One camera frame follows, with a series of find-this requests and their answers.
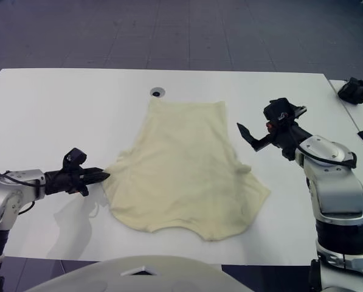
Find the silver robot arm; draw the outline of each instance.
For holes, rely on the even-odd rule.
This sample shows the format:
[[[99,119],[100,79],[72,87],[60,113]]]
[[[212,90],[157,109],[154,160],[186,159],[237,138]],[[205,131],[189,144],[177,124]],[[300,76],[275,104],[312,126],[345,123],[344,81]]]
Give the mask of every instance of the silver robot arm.
[[[294,120],[305,112],[305,106],[277,99],[264,109],[269,121],[264,138],[255,139],[241,124],[238,128],[255,151],[273,144],[304,169],[317,230],[311,291],[363,292],[363,187],[351,171],[356,155],[300,128]]]
[[[27,186],[5,177],[0,178],[0,267],[9,230],[24,205],[45,197],[46,183],[45,175],[41,170],[8,172],[5,175]]]
[[[353,159],[347,147],[320,136],[311,136],[300,146],[324,159]],[[331,287],[363,291],[362,184],[351,168],[317,161],[298,149],[296,162],[307,177],[318,234],[319,259],[311,264],[311,286],[316,291]]]
[[[73,148],[63,159],[63,168],[59,171],[43,173],[41,170],[25,170],[0,174],[0,267],[4,258],[3,250],[9,232],[18,215],[30,210],[35,201],[45,195],[58,192],[89,194],[87,185],[99,183],[109,174],[102,169],[80,167],[86,155]],[[24,205],[32,205],[21,211]]]

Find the black cable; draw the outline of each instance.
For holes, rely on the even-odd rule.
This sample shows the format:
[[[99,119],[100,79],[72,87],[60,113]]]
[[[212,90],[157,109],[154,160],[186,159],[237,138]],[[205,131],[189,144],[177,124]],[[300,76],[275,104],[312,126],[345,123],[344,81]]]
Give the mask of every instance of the black cable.
[[[32,202],[31,202],[31,206],[30,206],[30,207],[28,207],[26,210],[19,212],[19,213],[18,213],[18,216],[19,216],[19,215],[22,215],[23,213],[28,212],[29,210],[31,210],[31,209],[32,209],[32,207],[33,207],[34,205],[35,205],[35,201],[32,201]]]
[[[27,187],[45,187],[46,186],[45,184],[31,184],[29,182],[18,181],[17,179],[12,178],[11,176],[6,175],[5,173],[3,173],[3,174],[0,173],[0,178],[9,179],[10,181],[13,181],[14,183],[22,184]]]
[[[350,162],[348,162],[348,161],[342,161],[342,162],[340,162],[340,161],[334,161],[334,160],[324,159],[324,158],[321,158],[321,157],[312,155],[310,152],[307,152],[306,150],[304,150],[300,146],[300,144],[297,142],[296,138],[294,137],[293,132],[292,132],[292,129],[291,129],[290,126],[288,127],[288,130],[289,130],[289,135],[291,136],[293,142],[296,145],[296,148],[299,149],[300,152],[302,152],[304,155],[307,155],[308,157],[310,157],[312,159],[315,159],[315,160],[318,160],[320,162],[329,163],[329,164],[333,164],[333,165],[346,166],[346,167],[348,167],[350,169],[355,169],[356,168],[357,155],[354,152],[351,152],[351,154],[353,155],[353,159]]]

